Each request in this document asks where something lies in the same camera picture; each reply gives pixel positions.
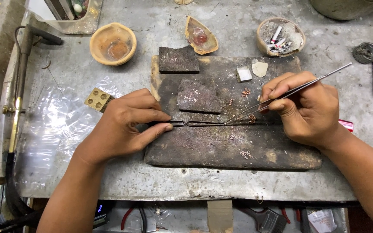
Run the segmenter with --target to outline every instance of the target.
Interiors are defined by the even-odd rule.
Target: tweezers
[[[319,78],[317,78],[317,79],[315,79],[315,80],[313,80],[313,81],[310,81],[310,82],[307,82],[307,83],[305,83],[305,84],[303,84],[303,85],[300,85],[300,86],[298,86],[298,87],[295,87],[295,88],[293,88],[293,89],[287,91],[286,93],[282,94],[281,96],[277,97],[276,99],[285,99],[285,98],[288,98],[289,96],[293,95],[294,93],[296,93],[296,92],[298,92],[298,91],[300,91],[300,90],[302,90],[302,89],[304,89],[304,88],[306,88],[306,87],[312,85],[313,83],[318,82],[319,80],[324,79],[324,78],[326,78],[326,77],[328,77],[328,76],[330,76],[330,75],[332,75],[332,74],[334,74],[334,73],[336,73],[336,72],[338,72],[338,71],[340,71],[340,70],[343,70],[343,69],[345,69],[346,67],[348,67],[348,66],[350,66],[350,65],[352,65],[352,62],[349,63],[349,64],[347,64],[347,65],[344,65],[344,66],[342,66],[342,67],[340,67],[340,68],[338,68],[338,69],[336,69],[336,70],[334,70],[334,71],[332,71],[332,72],[330,72],[330,73],[328,73],[328,74],[326,74],[326,75],[324,75],[324,76],[322,76],[322,77],[319,77]],[[254,113],[259,112],[259,111],[261,111],[261,110],[263,110],[263,109],[266,109],[266,108],[269,107],[269,104],[270,104],[271,102],[273,102],[274,100],[276,100],[276,99],[268,99],[268,100],[266,100],[266,101],[264,101],[264,102],[261,102],[261,103],[255,105],[255,106],[252,106],[251,108],[246,109],[246,110],[243,111],[242,113],[240,113],[240,114],[234,116],[233,118],[229,119],[229,120],[226,121],[224,124],[225,124],[225,125],[232,124],[232,123],[234,123],[234,122],[236,122],[236,121],[238,121],[238,120],[241,120],[241,119],[243,119],[243,118],[245,118],[245,117],[247,117],[247,116],[249,116],[249,115],[251,115],[251,114],[254,114]],[[255,108],[255,107],[259,106],[259,105],[262,105],[262,104],[265,104],[266,106],[264,106],[264,107],[262,107],[262,108],[259,108],[258,110],[254,111],[254,112],[251,112],[251,113],[249,113],[249,114],[247,114],[247,115],[245,115],[245,116],[242,116],[242,117],[240,117],[240,118],[237,118],[239,115],[242,115],[242,114],[246,113],[247,111],[249,111],[249,110],[251,110],[251,109],[253,109],[253,108]]]
[[[152,126],[156,125],[157,123],[161,123],[159,121],[153,121],[148,123],[147,125]],[[170,120],[164,121],[163,123],[171,123],[174,127],[181,127],[181,126],[189,126],[189,127],[206,127],[206,126],[224,126],[225,124],[222,122],[210,122],[210,121],[181,121],[181,120]]]

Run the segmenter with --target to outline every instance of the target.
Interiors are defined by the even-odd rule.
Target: paintbrush
[[[254,211],[250,208],[238,208],[256,221],[256,230],[260,233],[282,233],[287,224],[286,218],[269,208]]]

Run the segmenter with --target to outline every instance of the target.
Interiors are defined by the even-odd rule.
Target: workbench
[[[359,64],[351,54],[354,46],[373,42],[373,13],[360,19],[337,22],[316,12],[308,0],[222,0],[217,5],[218,2],[194,0],[181,6],[173,0],[104,0],[99,27],[119,22],[131,28],[138,40],[132,59],[117,67],[102,65],[92,58],[90,35],[62,35],[47,26],[44,29],[61,37],[65,44],[60,48],[33,48],[27,73],[28,77],[34,78],[27,87],[31,93],[30,107],[38,100],[42,87],[56,85],[53,77],[60,87],[71,87],[77,93],[90,92],[106,76],[122,94],[149,88],[151,57],[158,55],[159,47],[187,45],[184,28],[188,15],[215,34],[220,47],[210,56],[222,57],[262,56],[255,39],[259,23],[269,17],[284,17],[296,22],[306,34],[304,49],[295,54],[303,70],[322,76],[351,61],[354,63],[343,71],[343,75],[336,74],[324,83],[339,90],[340,119],[354,122],[354,134],[373,146],[371,65]],[[53,77],[41,69],[48,61],[51,61]],[[33,173],[17,174],[21,196],[48,198],[51,195],[70,158],[57,154],[53,159],[53,169],[44,182]],[[348,182],[326,157],[323,157],[323,166],[319,170],[273,172],[154,167],[144,163],[142,152],[110,161],[100,191],[101,199],[114,200],[229,197],[332,202],[356,199]]]

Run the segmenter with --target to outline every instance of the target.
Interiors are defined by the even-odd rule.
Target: clay bowl
[[[280,38],[286,38],[286,42],[291,42],[289,51],[283,54],[271,52],[266,44],[266,41],[270,41],[272,39],[278,26],[282,26],[283,29],[281,30],[277,41]],[[290,56],[302,50],[306,44],[306,36],[303,33],[302,29],[300,29],[297,24],[293,23],[292,21],[279,17],[264,20],[257,28],[256,40],[257,47],[262,52],[262,54],[271,57]]]
[[[133,57],[136,45],[136,36],[131,29],[119,23],[111,23],[92,35],[90,53],[101,64],[119,66]]]
[[[185,36],[197,54],[204,55],[218,49],[218,40],[214,34],[191,16],[186,19]]]

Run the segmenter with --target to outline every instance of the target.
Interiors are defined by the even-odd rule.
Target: charcoal block
[[[198,58],[192,46],[180,49],[159,47],[159,72],[162,74],[197,74]]]
[[[220,114],[220,99],[215,85],[203,84],[184,78],[178,88],[178,107],[180,111]]]

